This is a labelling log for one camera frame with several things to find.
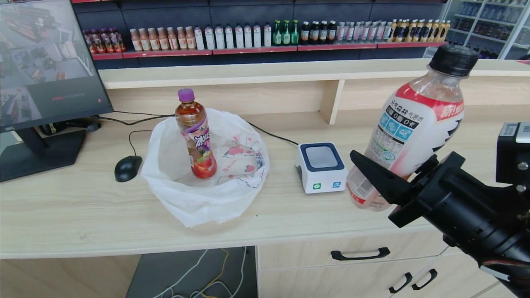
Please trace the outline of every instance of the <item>green glass bottle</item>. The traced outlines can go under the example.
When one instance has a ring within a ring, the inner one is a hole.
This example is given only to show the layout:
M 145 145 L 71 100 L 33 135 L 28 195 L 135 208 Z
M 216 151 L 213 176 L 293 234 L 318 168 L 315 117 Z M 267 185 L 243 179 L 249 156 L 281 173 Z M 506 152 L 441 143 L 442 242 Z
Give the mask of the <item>green glass bottle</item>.
M 280 20 L 274 21 L 274 34 L 272 35 L 272 40 L 274 41 L 275 46 L 281 46 Z
M 298 44 L 298 21 L 293 20 L 293 30 L 291 31 L 291 45 Z
M 291 34 L 289 33 L 289 20 L 284 20 L 284 34 L 281 35 L 284 46 L 291 43 Z

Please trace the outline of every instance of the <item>purple bottle cap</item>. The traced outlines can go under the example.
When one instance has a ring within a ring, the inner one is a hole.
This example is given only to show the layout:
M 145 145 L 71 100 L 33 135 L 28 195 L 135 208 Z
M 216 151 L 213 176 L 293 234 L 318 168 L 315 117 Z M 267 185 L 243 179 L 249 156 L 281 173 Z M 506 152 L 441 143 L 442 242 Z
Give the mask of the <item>purple bottle cap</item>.
M 190 102 L 195 100 L 195 94 L 190 88 L 180 89 L 178 92 L 179 100 L 182 102 Z

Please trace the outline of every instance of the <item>orange-capped bottle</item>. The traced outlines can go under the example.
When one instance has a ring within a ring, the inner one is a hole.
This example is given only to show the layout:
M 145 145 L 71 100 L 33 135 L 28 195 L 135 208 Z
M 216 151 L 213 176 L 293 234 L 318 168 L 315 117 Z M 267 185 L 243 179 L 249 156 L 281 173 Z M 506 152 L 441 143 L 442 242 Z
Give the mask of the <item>orange-capped bottle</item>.
M 181 104 L 175 110 L 176 122 L 188 146 L 191 171 L 198 178 L 210 178 L 217 171 L 217 162 L 210 147 L 206 110 L 195 101 L 192 89 L 180 89 L 178 95 Z

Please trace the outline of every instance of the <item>computer mouse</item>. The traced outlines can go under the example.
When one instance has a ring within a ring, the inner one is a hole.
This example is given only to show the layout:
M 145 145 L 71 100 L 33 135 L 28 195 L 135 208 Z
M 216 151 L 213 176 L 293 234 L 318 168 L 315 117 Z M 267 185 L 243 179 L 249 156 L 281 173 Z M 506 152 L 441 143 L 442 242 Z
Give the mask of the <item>computer mouse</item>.
M 127 182 L 138 174 L 138 169 L 142 164 L 142 157 L 130 155 L 122 158 L 114 168 L 114 177 L 118 182 Z

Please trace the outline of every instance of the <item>white plastic bag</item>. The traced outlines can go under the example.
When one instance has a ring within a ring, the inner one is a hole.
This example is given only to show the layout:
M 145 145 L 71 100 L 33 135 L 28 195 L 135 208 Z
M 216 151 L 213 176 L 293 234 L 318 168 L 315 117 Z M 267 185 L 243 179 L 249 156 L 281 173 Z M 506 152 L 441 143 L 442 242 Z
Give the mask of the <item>white plastic bag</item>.
M 269 172 L 269 154 L 260 135 L 241 117 L 206 109 L 217 172 L 193 175 L 186 142 L 175 118 L 157 124 L 142 167 L 151 191 L 186 227 L 240 216 Z

